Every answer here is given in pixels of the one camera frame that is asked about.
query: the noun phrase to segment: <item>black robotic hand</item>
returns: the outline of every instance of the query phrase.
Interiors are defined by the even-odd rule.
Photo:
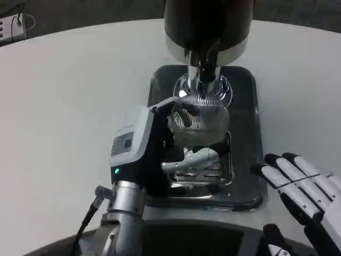
[[[251,172],[279,192],[284,205],[304,226],[305,235],[320,256],[340,256],[341,179],[332,172],[321,173],[302,156],[292,153],[268,154],[264,161],[267,165],[253,165]],[[294,255],[284,246],[282,242],[269,242],[272,255]]]

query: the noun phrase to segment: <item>white table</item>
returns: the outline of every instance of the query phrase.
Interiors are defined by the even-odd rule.
[[[341,174],[340,45],[340,34],[252,23],[247,50],[233,65],[256,77],[265,153],[300,153]],[[2,255],[28,253],[77,231],[94,188],[110,186],[117,113],[146,104],[153,72],[174,63],[163,20],[74,29],[0,48]],[[252,212],[147,208],[145,218],[258,229],[275,222],[285,236],[308,244],[271,189],[268,203]]]

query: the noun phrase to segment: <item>drip tray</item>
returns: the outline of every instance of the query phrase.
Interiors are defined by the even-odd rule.
[[[160,67],[151,81],[148,106],[173,96],[177,80],[186,72],[185,65]],[[262,202],[266,185],[250,173],[251,165],[263,159],[255,79],[241,67],[222,67],[221,74],[233,91],[230,151],[203,170],[177,171],[170,177],[170,196],[148,196],[148,206],[247,210]]]

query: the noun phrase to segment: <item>floor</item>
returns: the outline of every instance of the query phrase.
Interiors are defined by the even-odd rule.
[[[0,0],[0,13],[25,0]],[[28,37],[101,23],[163,17],[163,0],[26,0],[36,26]],[[340,0],[256,0],[254,19],[341,33]]]

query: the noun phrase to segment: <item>robotic arm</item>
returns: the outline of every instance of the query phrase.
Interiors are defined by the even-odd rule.
[[[321,173],[292,153],[268,154],[264,160],[268,165],[254,165],[251,172],[279,192],[320,256],[341,255],[341,179],[331,172]],[[271,255],[295,255],[276,226],[266,225],[264,235]]]
[[[107,212],[92,238],[92,248],[83,256],[139,255],[145,191],[152,196],[167,196],[173,189],[170,173],[208,166],[226,153],[225,143],[217,143],[185,149],[180,161],[165,161],[166,153],[174,146],[167,117],[177,100],[172,97],[152,107],[139,106],[125,113],[111,150],[113,188],[96,189],[96,199],[79,229],[70,256],[75,255],[83,230],[104,199],[109,200]],[[340,256],[341,179],[331,172],[320,173],[302,156],[291,153],[282,157],[266,155],[265,162],[268,165],[252,166],[251,172],[279,192],[289,212],[305,226],[305,234],[320,256]],[[296,255],[275,225],[266,225],[264,235],[271,255]]]

